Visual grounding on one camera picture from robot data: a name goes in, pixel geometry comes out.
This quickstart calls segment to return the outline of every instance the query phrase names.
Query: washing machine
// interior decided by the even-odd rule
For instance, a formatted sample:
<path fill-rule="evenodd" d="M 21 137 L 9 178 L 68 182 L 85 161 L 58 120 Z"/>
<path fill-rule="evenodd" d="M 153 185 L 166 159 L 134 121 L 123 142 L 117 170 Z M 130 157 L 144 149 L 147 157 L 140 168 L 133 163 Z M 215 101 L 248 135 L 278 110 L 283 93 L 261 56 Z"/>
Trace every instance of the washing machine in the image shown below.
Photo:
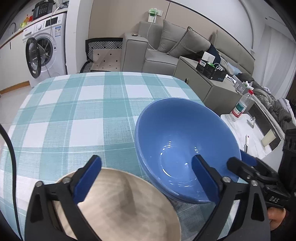
<path fill-rule="evenodd" d="M 34 87 L 41 81 L 67 74 L 65 57 L 66 13 L 43 19 L 23 32 L 26 60 Z"/>

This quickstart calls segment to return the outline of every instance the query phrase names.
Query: white curtain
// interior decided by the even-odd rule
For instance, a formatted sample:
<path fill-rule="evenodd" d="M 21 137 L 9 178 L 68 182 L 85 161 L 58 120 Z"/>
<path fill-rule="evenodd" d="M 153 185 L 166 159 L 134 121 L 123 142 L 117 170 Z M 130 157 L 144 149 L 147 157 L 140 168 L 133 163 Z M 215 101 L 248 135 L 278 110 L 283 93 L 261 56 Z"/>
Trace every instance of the white curtain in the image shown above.
<path fill-rule="evenodd" d="M 296 72 L 296 44 L 274 28 L 265 25 L 255 57 L 255 81 L 268 87 L 275 98 L 285 98 Z"/>

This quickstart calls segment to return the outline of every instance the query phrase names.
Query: sofa armrest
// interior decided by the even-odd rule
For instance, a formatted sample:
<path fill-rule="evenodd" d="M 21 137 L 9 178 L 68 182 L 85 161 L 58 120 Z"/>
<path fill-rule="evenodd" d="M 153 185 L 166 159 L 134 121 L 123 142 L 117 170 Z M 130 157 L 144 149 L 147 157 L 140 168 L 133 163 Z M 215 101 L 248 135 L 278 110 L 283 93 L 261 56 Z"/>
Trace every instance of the sofa armrest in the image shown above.
<path fill-rule="evenodd" d="M 142 72 L 147 47 L 146 38 L 125 33 L 120 57 L 120 71 Z"/>

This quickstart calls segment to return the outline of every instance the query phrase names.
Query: drawer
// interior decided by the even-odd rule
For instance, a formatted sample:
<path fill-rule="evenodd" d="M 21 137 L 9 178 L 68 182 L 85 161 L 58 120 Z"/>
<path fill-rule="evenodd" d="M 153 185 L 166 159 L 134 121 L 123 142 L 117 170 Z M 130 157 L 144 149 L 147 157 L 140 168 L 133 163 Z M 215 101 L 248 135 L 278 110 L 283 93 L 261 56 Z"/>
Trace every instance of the drawer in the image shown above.
<path fill-rule="evenodd" d="M 186 64 L 181 59 L 178 61 L 174 77 L 185 81 L 201 101 L 204 101 L 211 89 L 211 85 L 191 66 Z"/>

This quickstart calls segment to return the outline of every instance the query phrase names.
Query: checkered tablecloth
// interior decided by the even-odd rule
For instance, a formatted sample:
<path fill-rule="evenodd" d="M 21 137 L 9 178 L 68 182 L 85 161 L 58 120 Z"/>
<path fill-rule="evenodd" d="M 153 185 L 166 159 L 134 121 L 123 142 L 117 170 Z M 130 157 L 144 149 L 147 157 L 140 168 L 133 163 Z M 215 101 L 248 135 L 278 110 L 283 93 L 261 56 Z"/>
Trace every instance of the checkered tablecloth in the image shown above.
<path fill-rule="evenodd" d="M 96 154 L 103 167 L 124 170 L 147 180 L 134 146 L 138 116 L 151 102 L 182 97 L 203 104 L 193 90 L 172 76 L 97 72 L 47 79 L 24 100 L 9 136 L 17 161 L 17 206 L 22 235 L 34 184 L 54 183 L 84 166 Z M 213 203 L 174 203 L 182 240 L 204 225 Z M 17 233 L 12 204 L 12 167 L 7 146 L 0 161 L 0 209 Z M 229 229 L 226 223 L 225 232 Z"/>

